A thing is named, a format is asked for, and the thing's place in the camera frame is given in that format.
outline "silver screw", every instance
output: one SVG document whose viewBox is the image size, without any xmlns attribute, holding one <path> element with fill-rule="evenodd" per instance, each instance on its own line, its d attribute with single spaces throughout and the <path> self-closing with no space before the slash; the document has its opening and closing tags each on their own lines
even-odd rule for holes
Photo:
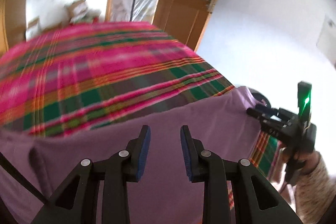
<svg viewBox="0 0 336 224">
<path fill-rule="evenodd" d="M 85 160 L 82 160 L 82 161 L 81 161 L 81 165 L 82 165 L 82 166 L 88 166 L 88 165 L 90 164 L 90 162 L 91 162 L 90 160 L 85 159 Z"/>
<path fill-rule="evenodd" d="M 201 152 L 201 155 L 202 155 L 203 157 L 210 157 L 211 152 L 210 152 L 209 150 L 203 150 L 203 151 Z"/>
<path fill-rule="evenodd" d="M 119 156 L 120 157 L 127 157 L 129 155 L 127 150 L 122 150 L 119 152 Z"/>
<path fill-rule="evenodd" d="M 241 163 L 241 165 L 244 165 L 244 166 L 249 166 L 249 165 L 250 165 L 250 161 L 247 160 L 247 159 L 242 159 L 242 160 L 240 161 L 240 163 Z"/>
</svg>

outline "pile of clutter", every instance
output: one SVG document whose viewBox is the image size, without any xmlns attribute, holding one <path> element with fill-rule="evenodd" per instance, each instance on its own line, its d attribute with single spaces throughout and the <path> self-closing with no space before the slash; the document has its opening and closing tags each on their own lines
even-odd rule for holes
<svg viewBox="0 0 336 224">
<path fill-rule="evenodd" d="M 64 8 L 67 10 L 68 16 L 70 18 L 68 22 L 59 22 L 58 24 L 43 29 L 41 27 L 40 18 L 36 17 L 28 23 L 26 29 L 26 40 L 28 41 L 34 37 L 38 37 L 43 33 L 55 31 L 69 25 L 72 26 L 79 23 L 98 22 L 99 16 L 101 14 L 101 10 L 89 9 L 86 0 L 75 0 L 70 4 L 66 4 Z"/>
</svg>

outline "black device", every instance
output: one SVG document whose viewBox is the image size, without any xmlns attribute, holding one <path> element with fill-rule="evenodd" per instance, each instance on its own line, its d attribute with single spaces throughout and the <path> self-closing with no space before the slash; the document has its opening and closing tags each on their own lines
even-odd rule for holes
<svg viewBox="0 0 336 224">
<path fill-rule="evenodd" d="M 295 159 L 300 153 L 312 153 L 316 139 L 316 125 L 310 123 L 311 114 L 311 84 L 298 83 L 298 108 L 295 114 L 283 108 L 268 108 L 257 104 L 248 108 L 246 113 L 259 120 L 261 130 L 283 142 L 290 151 L 290 159 L 285 169 L 285 183 L 296 185 L 304 161 Z"/>
<path fill-rule="evenodd" d="M 202 224 L 231 223 L 227 181 L 231 181 L 236 224 L 302 224 L 268 180 L 247 159 L 232 162 L 205 150 L 182 126 L 181 145 L 187 176 L 204 182 Z"/>
<path fill-rule="evenodd" d="M 126 183 L 138 182 L 142 177 L 150 141 L 151 130 L 143 126 L 138 138 L 130 140 L 125 150 L 109 159 L 82 160 L 48 199 L 1 153 L 0 165 L 44 203 L 31 224 L 95 224 L 100 181 L 104 181 L 102 224 L 129 224 Z M 17 224 L 8 209 L 2 208 L 2 211 L 4 209 L 6 219 L 2 221 Z"/>
</svg>

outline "purple fabric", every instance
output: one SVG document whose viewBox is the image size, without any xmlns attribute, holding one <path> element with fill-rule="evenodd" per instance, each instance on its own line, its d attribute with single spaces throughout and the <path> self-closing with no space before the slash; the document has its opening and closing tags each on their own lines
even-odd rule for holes
<svg viewBox="0 0 336 224">
<path fill-rule="evenodd" d="M 132 224 L 199 223 L 203 183 L 190 183 L 180 144 L 180 127 L 222 158 L 238 161 L 253 152 L 260 126 L 245 110 L 256 100 L 246 87 L 183 107 L 153 113 L 67 138 L 33 138 L 0 132 L 0 151 L 39 190 L 50 196 L 84 158 L 104 160 L 151 127 L 147 164 L 139 183 L 128 183 Z M 0 195 L 20 224 L 30 223 L 42 204 L 0 168 Z"/>
</svg>

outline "bed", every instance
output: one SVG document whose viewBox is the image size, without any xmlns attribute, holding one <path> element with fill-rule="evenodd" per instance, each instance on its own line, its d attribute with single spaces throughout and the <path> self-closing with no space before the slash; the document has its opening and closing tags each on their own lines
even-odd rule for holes
<svg viewBox="0 0 336 224">
<path fill-rule="evenodd" d="M 48 32 L 12 48 L 0 66 L 0 127 L 36 138 L 68 138 L 235 89 L 146 22 Z M 260 132 L 251 162 L 270 179 L 277 157 L 277 140 Z"/>
</svg>

